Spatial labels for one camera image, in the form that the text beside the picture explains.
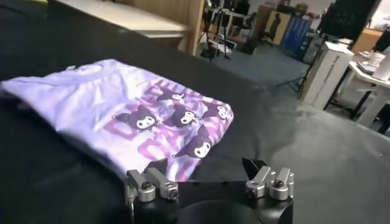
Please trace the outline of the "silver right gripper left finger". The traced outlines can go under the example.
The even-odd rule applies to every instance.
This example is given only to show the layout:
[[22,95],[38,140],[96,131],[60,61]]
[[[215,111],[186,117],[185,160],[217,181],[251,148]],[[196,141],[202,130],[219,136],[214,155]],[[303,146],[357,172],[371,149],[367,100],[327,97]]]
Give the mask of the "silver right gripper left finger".
[[165,177],[168,160],[150,162],[143,172],[128,170],[125,196],[127,201],[153,201],[157,196],[167,201],[177,200],[179,185]]

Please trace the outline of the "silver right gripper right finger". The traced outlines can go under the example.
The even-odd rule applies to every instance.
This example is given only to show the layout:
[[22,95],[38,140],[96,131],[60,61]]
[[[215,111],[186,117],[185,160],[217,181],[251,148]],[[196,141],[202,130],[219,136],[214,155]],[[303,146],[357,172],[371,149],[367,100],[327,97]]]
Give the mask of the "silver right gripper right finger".
[[249,180],[245,192],[249,198],[270,197],[274,200],[287,200],[294,195],[294,173],[282,167],[277,173],[262,160],[242,158],[242,165]]

